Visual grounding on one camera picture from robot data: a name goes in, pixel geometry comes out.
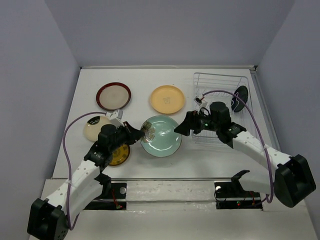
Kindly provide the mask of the yellow patterned dark plate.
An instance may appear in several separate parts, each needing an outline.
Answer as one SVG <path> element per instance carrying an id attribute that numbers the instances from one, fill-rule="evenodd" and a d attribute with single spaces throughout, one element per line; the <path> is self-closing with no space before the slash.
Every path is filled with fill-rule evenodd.
<path id="1" fill-rule="evenodd" d="M 116 167 L 123 164 L 129 158 L 130 152 L 130 147 L 127 144 L 122 145 L 113 152 L 109 165 Z"/>

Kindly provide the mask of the teal floral plate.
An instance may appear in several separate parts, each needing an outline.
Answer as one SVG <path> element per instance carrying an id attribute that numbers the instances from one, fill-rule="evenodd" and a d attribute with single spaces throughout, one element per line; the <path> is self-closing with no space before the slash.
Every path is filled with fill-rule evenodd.
<path id="1" fill-rule="evenodd" d="M 178 123 L 169 116 L 156 115 L 148 118 L 140 130 L 142 148 L 150 155 L 164 158 L 173 155 L 181 146 L 182 135 L 174 132 Z"/>

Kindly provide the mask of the orange-yellow plastic plate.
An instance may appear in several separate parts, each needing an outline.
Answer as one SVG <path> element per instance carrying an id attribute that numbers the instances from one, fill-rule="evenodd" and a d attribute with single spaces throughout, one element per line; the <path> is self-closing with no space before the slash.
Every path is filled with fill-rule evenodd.
<path id="1" fill-rule="evenodd" d="M 150 104 L 159 113 L 174 114 L 184 107 L 185 95 L 176 86 L 162 85 L 151 93 Z"/>

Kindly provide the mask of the cream white plate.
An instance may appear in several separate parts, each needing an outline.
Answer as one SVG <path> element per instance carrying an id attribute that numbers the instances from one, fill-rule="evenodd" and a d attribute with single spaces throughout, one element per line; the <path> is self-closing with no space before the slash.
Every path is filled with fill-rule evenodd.
<path id="1" fill-rule="evenodd" d="M 98 135 L 101 132 L 102 126 L 109 124 L 111 124 L 111 121 L 106 116 L 98 115 L 92 117 L 86 122 L 83 128 L 83 135 L 87 140 L 95 142 L 98 140 Z"/>

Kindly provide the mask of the red rimmed beige plate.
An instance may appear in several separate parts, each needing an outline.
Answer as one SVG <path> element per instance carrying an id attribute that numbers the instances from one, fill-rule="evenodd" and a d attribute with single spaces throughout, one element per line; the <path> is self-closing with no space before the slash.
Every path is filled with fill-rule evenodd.
<path id="1" fill-rule="evenodd" d="M 124 108 L 131 100 L 130 88 L 121 82 L 111 82 L 103 85 L 96 93 L 97 105 L 106 111 Z"/>

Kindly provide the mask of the black glossy plate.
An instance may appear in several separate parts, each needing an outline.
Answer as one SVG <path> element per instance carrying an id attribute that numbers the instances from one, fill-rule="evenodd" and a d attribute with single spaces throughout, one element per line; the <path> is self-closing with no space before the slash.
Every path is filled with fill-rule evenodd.
<path id="1" fill-rule="evenodd" d="M 244 85 L 239 86 L 235 90 L 234 95 L 235 96 L 233 96 L 231 100 L 231 110 L 234 113 L 239 113 L 245 108 L 245 105 L 248 102 L 248 97 L 249 97 L 248 88 Z"/>

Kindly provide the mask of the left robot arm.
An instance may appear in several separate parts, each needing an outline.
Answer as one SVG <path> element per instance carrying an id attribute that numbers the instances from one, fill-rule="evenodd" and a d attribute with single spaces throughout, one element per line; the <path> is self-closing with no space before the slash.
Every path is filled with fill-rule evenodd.
<path id="1" fill-rule="evenodd" d="M 123 145 L 133 145 L 145 133 L 128 122 L 116 127 L 101 127 L 97 141 L 91 146 L 76 170 L 68 171 L 68 179 L 45 199 L 31 205 L 27 233 L 39 240 L 63 240 L 74 229 L 78 216 L 97 197 L 110 194 L 111 178 L 103 171 L 113 153 Z"/>

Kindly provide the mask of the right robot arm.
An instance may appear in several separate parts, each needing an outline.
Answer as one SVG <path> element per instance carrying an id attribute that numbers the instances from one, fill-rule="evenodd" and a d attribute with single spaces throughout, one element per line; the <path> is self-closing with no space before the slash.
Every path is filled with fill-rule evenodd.
<path id="1" fill-rule="evenodd" d="M 230 190 L 235 196 L 253 191 L 265 194 L 265 201 L 271 203 L 277 198 L 288 208 L 295 207 L 317 188 L 309 163 L 300 154 L 291 156 L 265 144 L 262 137 L 254 137 L 246 128 L 232 121 L 229 108 L 217 101 L 209 106 L 209 113 L 188 111 L 174 132 L 189 136 L 201 131 L 215 132 L 218 139 L 230 148 L 250 157 L 266 168 L 268 183 L 263 186 L 259 179 L 245 179 L 249 170 L 235 174 Z"/>

